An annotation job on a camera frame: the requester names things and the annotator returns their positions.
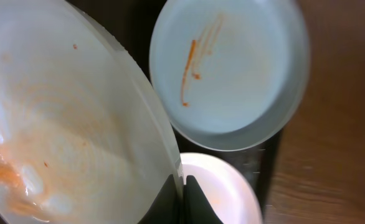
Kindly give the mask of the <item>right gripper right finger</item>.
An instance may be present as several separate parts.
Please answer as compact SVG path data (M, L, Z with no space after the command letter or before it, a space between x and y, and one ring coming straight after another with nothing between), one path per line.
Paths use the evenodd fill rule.
M183 199L185 224L222 224L193 175L186 177Z

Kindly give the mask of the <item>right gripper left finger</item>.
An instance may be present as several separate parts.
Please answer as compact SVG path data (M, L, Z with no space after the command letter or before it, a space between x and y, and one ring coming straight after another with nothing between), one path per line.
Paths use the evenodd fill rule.
M180 205L174 177L171 174L138 224L179 224Z

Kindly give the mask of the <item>pink white plate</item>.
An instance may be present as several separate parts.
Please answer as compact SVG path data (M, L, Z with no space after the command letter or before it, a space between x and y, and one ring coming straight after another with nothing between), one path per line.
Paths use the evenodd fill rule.
M182 153L181 162L184 178L196 178L222 223L263 223L254 190L236 168L217 157L194 152Z

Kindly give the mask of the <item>cream plate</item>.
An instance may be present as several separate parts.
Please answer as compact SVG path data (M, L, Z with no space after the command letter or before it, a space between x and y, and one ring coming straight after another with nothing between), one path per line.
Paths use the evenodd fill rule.
M182 204L168 117L119 41L67 1L0 1L1 218L138 223L171 174Z

